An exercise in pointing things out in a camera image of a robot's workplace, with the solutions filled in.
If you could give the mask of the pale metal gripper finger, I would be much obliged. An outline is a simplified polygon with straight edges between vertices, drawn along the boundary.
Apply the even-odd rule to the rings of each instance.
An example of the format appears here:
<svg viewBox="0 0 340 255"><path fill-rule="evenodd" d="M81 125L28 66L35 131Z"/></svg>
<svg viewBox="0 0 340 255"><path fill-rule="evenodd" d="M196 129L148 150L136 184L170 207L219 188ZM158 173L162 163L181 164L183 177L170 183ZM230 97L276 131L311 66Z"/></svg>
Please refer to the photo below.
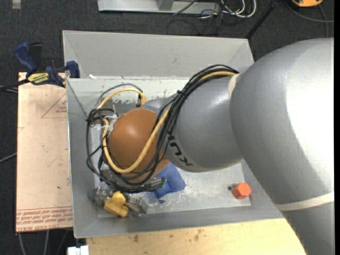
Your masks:
<svg viewBox="0 0 340 255"><path fill-rule="evenodd" d="M140 197L128 196L126 203L134 215L144 215L148 212L148 204Z"/></svg>
<svg viewBox="0 0 340 255"><path fill-rule="evenodd" d="M112 196L112 189L103 186L96 187L89 192L89 199L98 207L103 208Z"/></svg>

